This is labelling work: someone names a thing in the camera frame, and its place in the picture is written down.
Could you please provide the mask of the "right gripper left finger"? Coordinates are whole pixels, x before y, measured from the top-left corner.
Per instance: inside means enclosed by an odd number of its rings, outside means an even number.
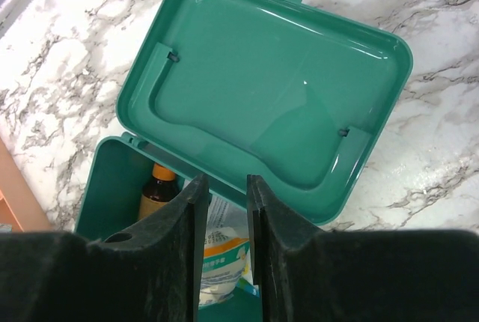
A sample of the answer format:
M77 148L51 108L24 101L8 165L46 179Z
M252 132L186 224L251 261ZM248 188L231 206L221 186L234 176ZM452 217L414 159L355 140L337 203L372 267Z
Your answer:
M200 174L163 208L104 241L3 233L1 319L196 321L208 197Z

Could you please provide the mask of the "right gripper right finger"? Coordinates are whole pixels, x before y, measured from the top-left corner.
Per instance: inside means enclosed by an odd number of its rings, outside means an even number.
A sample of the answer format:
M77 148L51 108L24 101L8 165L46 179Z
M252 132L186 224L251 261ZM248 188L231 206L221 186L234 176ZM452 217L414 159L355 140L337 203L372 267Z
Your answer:
M478 236L462 230L326 232L247 178L264 321L476 321Z

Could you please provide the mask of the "green orange bandage box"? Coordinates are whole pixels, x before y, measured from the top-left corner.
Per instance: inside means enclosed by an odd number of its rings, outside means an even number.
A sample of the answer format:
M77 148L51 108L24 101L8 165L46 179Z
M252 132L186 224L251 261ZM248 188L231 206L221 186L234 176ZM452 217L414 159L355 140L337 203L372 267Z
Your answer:
M199 306L223 303L236 288L259 296L252 278L247 214L214 195L207 213Z

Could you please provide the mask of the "brown iodine bottle orange cap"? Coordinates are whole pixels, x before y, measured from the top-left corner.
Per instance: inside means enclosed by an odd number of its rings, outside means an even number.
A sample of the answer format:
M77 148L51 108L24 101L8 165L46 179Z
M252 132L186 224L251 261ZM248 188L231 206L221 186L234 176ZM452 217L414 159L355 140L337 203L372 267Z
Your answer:
M155 163L151 178L141 191L138 220L141 220L164 207L180 192L176 174L168 168Z

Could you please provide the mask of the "green medicine box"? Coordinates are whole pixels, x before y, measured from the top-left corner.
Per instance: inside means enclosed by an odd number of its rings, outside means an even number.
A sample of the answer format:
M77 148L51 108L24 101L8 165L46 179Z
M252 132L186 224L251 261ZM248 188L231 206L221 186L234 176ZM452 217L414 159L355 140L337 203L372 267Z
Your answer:
M302 0L163 0L97 146L76 231L133 224L159 163L246 208L246 178L316 225L343 209L410 76L404 40Z

